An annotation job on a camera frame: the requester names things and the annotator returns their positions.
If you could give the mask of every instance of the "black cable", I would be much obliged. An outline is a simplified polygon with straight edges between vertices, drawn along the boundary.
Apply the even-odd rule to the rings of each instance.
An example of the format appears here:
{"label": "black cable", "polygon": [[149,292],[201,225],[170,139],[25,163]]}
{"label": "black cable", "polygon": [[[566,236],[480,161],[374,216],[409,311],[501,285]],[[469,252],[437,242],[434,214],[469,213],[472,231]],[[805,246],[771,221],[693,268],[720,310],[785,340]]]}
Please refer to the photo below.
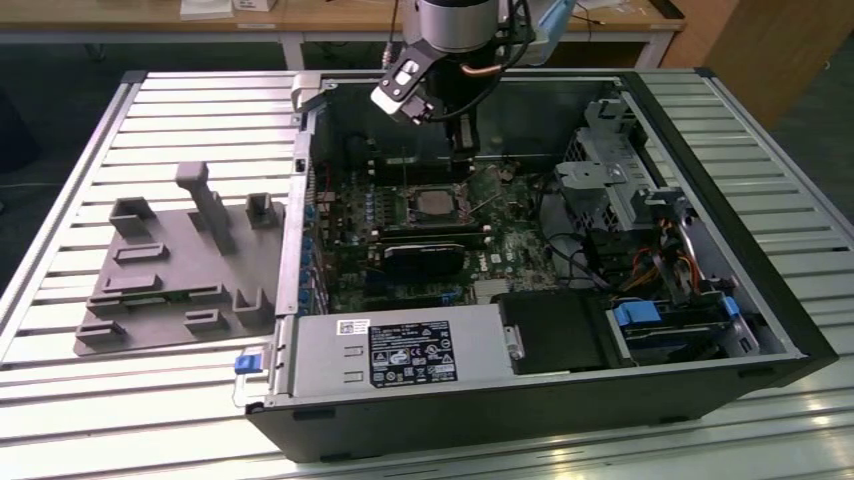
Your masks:
{"label": "black cable", "polygon": [[576,3],[574,5],[581,7],[581,9],[584,10],[584,16],[586,17],[584,18],[584,20],[586,20],[586,43],[589,43],[592,42],[592,20],[589,20],[589,10],[586,10],[586,7],[580,3]]}
{"label": "black cable", "polygon": [[548,238],[545,240],[550,242],[550,240],[553,240],[557,237],[569,237],[576,242],[581,242],[584,240],[584,236],[580,233],[574,233],[574,232],[554,233],[553,235],[548,235]]}
{"label": "black cable", "polygon": [[512,0],[506,0],[506,31],[509,35],[514,31],[516,27],[516,10],[513,9]]}
{"label": "black cable", "polygon": [[596,275],[596,273],[592,270],[589,270],[589,268],[586,268],[586,265],[584,265],[582,263],[580,263],[577,260],[574,260],[572,258],[572,256],[576,255],[580,252],[580,250],[577,252],[572,253],[572,255],[566,255],[565,253],[562,253],[557,249],[557,247],[554,247],[554,245],[552,243],[548,243],[548,247],[550,248],[550,253],[553,253],[554,255],[557,255],[557,257],[560,257],[562,260],[569,262],[569,268],[572,268],[572,266],[574,266],[582,273],[586,274],[586,276],[589,277],[589,280],[597,286],[600,286],[602,288],[612,288],[610,285],[608,284],[608,282],[605,282],[604,279],[601,277],[598,277],[598,275]]}
{"label": "black cable", "polygon": [[584,20],[586,23],[592,23],[593,25],[604,25],[604,22],[601,20],[593,20],[590,18],[584,18],[584,17],[581,17],[578,15],[572,15],[572,18],[577,18],[578,20]]}
{"label": "black cable", "polygon": [[530,217],[536,219],[538,222],[538,212],[542,210],[542,200],[545,199],[545,187],[548,186],[548,182],[545,181],[545,177],[550,172],[542,174],[542,184],[538,187],[536,192],[536,205],[533,206],[533,211],[530,212]]}
{"label": "black cable", "polygon": [[521,46],[518,47],[518,50],[516,50],[516,53],[509,58],[509,60],[506,60],[506,62],[501,64],[500,71],[492,76],[492,80],[489,81],[489,84],[480,91],[480,93],[470,100],[470,102],[468,102],[465,106],[462,106],[461,108],[458,108],[450,113],[445,113],[434,117],[428,117],[426,122],[430,122],[430,123],[445,122],[448,120],[453,120],[454,118],[468,113],[468,111],[472,108],[474,108],[480,104],[482,99],[488,97],[489,94],[494,91],[494,88],[497,87],[497,84],[501,79],[501,73],[504,73],[506,69],[512,68],[516,62],[521,59],[521,56],[528,51],[528,45],[533,41],[533,39],[530,38],[530,7],[528,5],[528,0],[517,0],[516,5],[513,6],[513,10],[509,12],[509,15],[514,15],[518,5],[521,6],[521,13],[524,16],[524,41],[521,42]]}
{"label": "black cable", "polygon": [[586,281],[586,282],[592,282],[592,278],[586,278],[586,277],[554,277],[554,280],[557,281],[564,281],[565,282],[565,288],[568,288],[569,290],[597,290],[601,291],[601,287],[598,287],[598,285],[596,285],[596,283],[593,282],[590,287],[572,287],[572,282],[573,281]]}
{"label": "black cable", "polygon": [[397,7],[400,6],[400,0],[394,0],[394,9],[390,13],[390,26],[388,27],[388,43],[394,41],[394,23],[397,23]]}
{"label": "black cable", "polygon": [[574,252],[572,252],[572,255],[569,255],[569,258],[572,259],[572,262],[569,263],[569,277],[572,277],[572,267],[574,266],[574,262],[577,260],[574,260],[574,255],[577,255],[578,253],[584,253],[584,250],[581,248],[578,248],[577,250],[574,250]]}

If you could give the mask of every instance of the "blue latch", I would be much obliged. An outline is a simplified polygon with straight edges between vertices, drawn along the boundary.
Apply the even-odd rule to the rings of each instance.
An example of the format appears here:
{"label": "blue latch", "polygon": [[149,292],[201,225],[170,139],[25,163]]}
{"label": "blue latch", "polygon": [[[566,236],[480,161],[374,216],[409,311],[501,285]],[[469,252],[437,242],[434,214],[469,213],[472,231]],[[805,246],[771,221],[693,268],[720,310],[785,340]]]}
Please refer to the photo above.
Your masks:
{"label": "blue latch", "polygon": [[261,354],[240,355],[234,360],[234,373],[245,375],[246,373],[261,373]]}
{"label": "blue latch", "polygon": [[625,302],[613,309],[613,317],[620,327],[635,323],[660,322],[661,316],[649,301]]}
{"label": "blue latch", "polygon": [[741,313],[732,297],[723,297],[723,308],[725,308],[725,314],[732,317],[737,317]]}

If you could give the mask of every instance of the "wooden table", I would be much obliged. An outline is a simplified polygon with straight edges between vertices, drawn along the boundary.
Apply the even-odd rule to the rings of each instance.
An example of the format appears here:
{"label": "wooden table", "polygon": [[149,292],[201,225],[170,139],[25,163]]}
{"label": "wooden table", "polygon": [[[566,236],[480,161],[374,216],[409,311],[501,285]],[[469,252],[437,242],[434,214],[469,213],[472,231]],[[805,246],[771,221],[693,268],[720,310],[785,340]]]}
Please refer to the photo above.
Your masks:
{"label": "wooden table", "polygon": [[713,70],[771,129],[854,28],[854,1],[672,0],[689,22],[664,67]]}
{"label": "wooden table", "polygon": [[[178,0],[1,0],[0,43],[276,42],[288,68],[301,70],[305,42],[384,41],[392,5],[389,0],[278,0],[270,12],[181,22]],[[684,26],[648,0],[590,10],[589,18],[604,24],[588,31],[586,22],[573,18],[561,41],[643,43],[640,68],[657,67]]]}

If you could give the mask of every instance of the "motherboard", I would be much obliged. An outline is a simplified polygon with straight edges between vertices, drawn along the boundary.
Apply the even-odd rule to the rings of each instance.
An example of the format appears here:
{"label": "motherboard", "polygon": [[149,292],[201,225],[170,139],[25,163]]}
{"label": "motherboard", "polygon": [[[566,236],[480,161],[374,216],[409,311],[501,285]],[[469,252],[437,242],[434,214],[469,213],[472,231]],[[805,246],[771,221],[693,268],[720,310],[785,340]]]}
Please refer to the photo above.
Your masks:
{"label": "motherboard", "polygon": [[424,183],[454,172],[425,172],[406,158],[370,166],[330,177],[320,197],[330,312],[489,303],[556,287],[530,214],[536,174],[509,159],[474,160],[458,181]]}

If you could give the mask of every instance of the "metal bracket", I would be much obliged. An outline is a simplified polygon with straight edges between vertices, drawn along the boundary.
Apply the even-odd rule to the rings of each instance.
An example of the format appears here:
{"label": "metal bracket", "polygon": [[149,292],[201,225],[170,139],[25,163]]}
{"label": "metal bracket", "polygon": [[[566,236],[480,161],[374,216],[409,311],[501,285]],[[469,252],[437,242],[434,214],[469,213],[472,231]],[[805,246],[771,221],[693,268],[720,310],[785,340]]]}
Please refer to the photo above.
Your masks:
{"label": "metal bracket", "polygon": [[589,102],[584,110],[584,119],[592,130],[613,133],[624,132],[636,122],[628,104],[618,99],[601,99]]}
{"label": "metal bracket", "polygon": [[653,190],[637,190],[630,197],[630,207],[636,214],[636,222],[649,223],[653,218],[676,219],[687,207],[684,192],[677,187],[663,187]]}
{"label": "metal bracket", "polygon": [[300,72],[293,76],[290,103],[293,111],[302,113],[320,103],[322,93],[320,72]]}
{"label": "metal bracket", "polygon": [[298,132],[293,139],[293,175],[305,175],[310,169],[310,133]]}
{"label": "metal bracket", "polygon": [[562,187],[574,190],[625,183],[625,176],[618,168],[606,167],[600,162],[562,162],[554,166],[554,170]]}
{"label": "metal bracket", "polygon": [[524,346],[521,345],[518,328],[514,325],[504,326],[504,344],[506,345],[509,358],[521,360],[524,358]]}

